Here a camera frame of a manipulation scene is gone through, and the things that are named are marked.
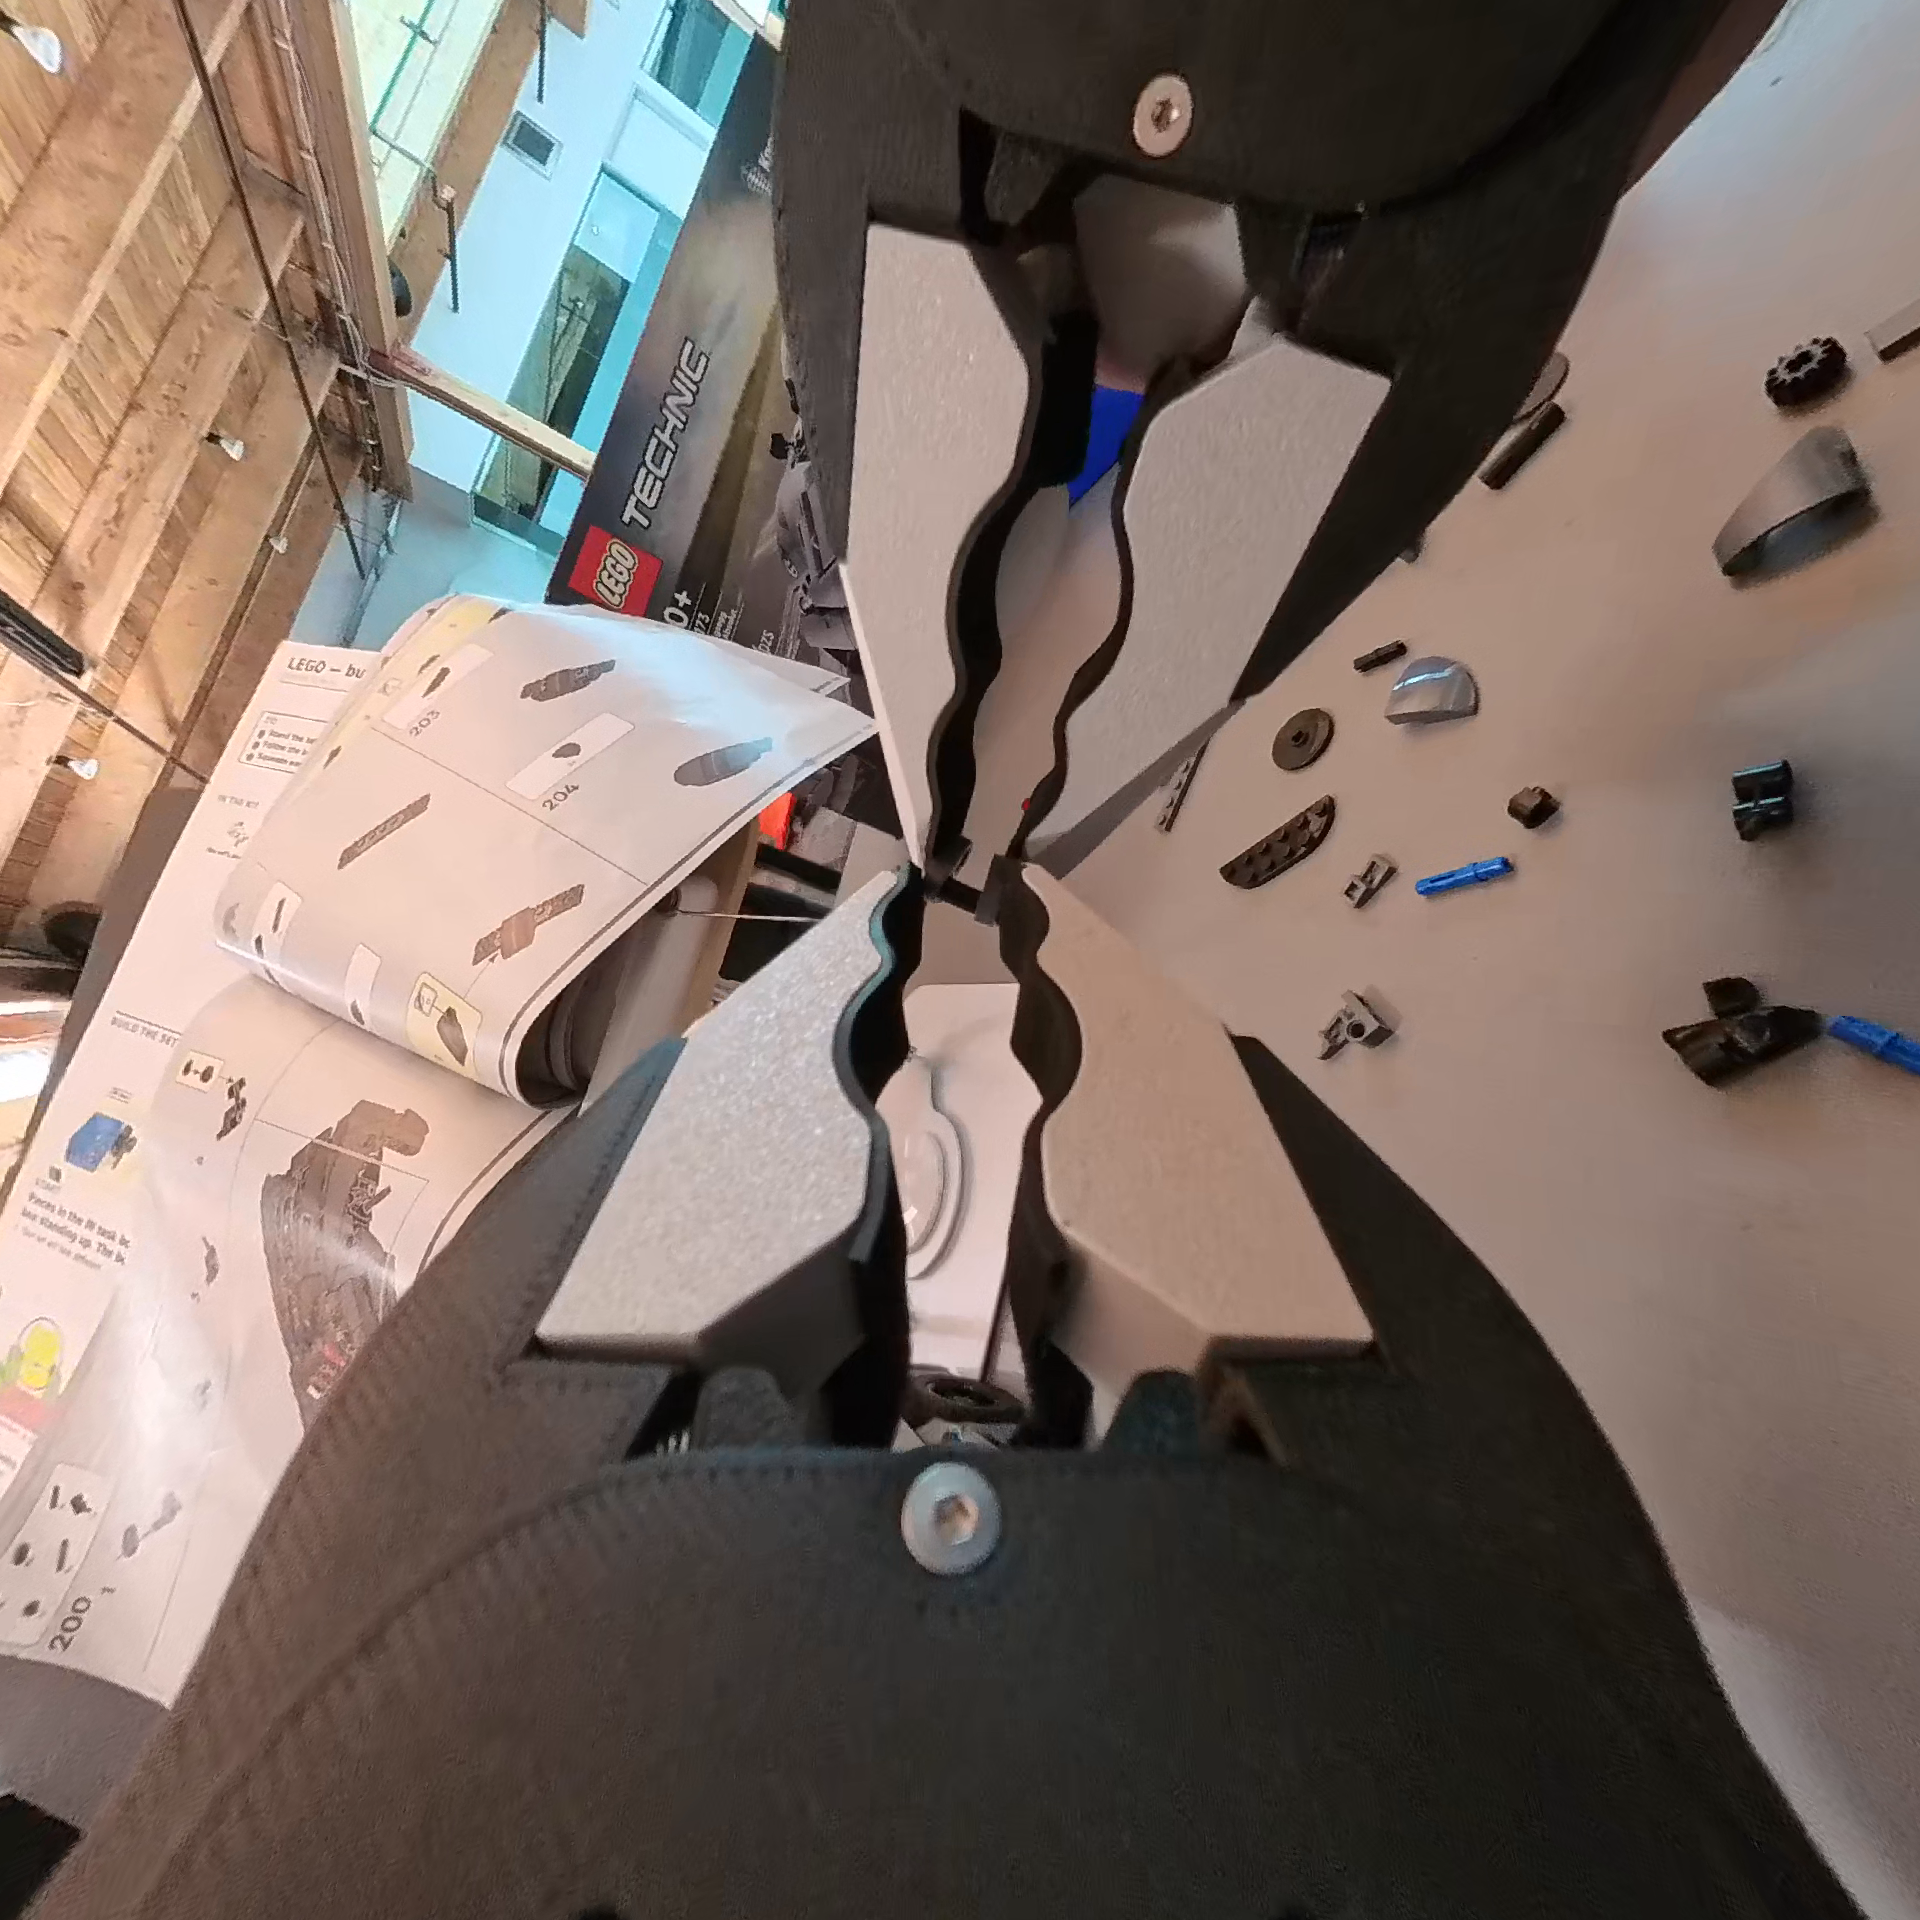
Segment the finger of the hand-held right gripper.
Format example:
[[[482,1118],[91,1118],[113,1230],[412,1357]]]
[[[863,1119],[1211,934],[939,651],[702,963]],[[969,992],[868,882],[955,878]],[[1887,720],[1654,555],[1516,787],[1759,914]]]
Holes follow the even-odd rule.
[[[1071,686],[1026,862],[1067,876],[1233,715],[1387,392],[1274,334],[1153,412],[1113,496],[1121,610]]]
[[[905,851],[968,837],[1026,506],[1089,452],[1092,303],[1067,246],[867,231],[843,584]]]

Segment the black studded lego plate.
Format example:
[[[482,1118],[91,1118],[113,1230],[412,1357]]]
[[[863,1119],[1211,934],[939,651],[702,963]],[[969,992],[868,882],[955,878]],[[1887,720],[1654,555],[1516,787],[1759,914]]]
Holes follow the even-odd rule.
[[[1328,842],[1335,820],[1338,800],[1324,795],[1223,862],[1219,876],[1236,891],[1257,891],[1311,860]]]

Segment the lego set box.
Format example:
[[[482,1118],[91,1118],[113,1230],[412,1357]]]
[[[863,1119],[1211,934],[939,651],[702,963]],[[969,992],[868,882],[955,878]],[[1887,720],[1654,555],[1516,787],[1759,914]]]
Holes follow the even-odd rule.
[[[778,53],[756,42],[656,277],[545,602],[817,664],[831,692],[873,715],[849,614],[801,554],[808,452],[785,384],[775,98]]]

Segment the grey lego panel black pins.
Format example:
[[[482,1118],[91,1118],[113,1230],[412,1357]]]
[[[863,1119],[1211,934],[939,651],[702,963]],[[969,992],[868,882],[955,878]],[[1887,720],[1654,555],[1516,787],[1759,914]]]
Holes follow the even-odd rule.
[[[1852,434],[1816,424],[1737,500],[1712,539],[1721,579],[1788,570],[1832,548],[1875,490]]]

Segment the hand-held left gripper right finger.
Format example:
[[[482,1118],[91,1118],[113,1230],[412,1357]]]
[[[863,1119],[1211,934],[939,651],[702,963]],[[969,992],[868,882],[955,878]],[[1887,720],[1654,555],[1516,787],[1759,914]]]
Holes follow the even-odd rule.
[[[1000,954],[1039,1092],[1003,1299],[1026,1435],[1078,1448],[1145,1375],[1203,1390],[1351,1359],[1377,1331],[1230,1029],[1043,868],[1009,862]]]

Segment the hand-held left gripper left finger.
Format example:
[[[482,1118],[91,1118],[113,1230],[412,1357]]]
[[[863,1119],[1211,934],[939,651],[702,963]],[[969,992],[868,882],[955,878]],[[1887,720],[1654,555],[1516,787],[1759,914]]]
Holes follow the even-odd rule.
[[[697,1021],[538,1324],[553,1354],[760,1368],[808,1428],[888,1448],[905,1224],[879,1094],[903,1068],[921,874],[865,882]]]

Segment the lego instruction book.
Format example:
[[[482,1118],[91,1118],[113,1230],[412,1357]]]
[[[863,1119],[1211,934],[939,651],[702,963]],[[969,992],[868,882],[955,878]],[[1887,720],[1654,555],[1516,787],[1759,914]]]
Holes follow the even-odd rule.
[[[153,1107],[151,1195],[225,1365],[142,1677],[171,1700],[332,1390],[583,1100],[593,973],[873,735],[828,667],[585,607],[426,607],[210,910],[239,979]]]

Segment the black lego connector with blue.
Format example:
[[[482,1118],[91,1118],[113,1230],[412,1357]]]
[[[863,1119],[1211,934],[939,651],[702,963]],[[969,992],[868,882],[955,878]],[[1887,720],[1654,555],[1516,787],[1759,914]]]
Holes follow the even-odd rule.
[[[1770,1002],[1750,976],[1702,983],[1707,1014],[1671,1024],[1663,1040],[1696,1080],[1720,1088],[1822,1040],[1820,1013]]]

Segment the blue storage bin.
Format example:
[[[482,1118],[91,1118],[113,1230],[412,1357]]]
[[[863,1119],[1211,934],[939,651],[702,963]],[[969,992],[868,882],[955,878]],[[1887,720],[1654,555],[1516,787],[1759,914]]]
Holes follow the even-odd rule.
[[[1106,382],[1095,384],[1089,414],[1089,452],[1080,472],[1067,483],[1071,509],[1118,467],[1143,406],[1145,395],[1138,390]]]

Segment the grey lego sports car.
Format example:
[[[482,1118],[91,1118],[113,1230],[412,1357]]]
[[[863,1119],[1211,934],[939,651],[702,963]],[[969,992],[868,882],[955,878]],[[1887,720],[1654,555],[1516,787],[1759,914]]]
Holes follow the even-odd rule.
[[[1009,1448],[1025,1416],[1016,1390],[939,1366],[913,1366],[900,1400],[903,1428],[926,1446]]]

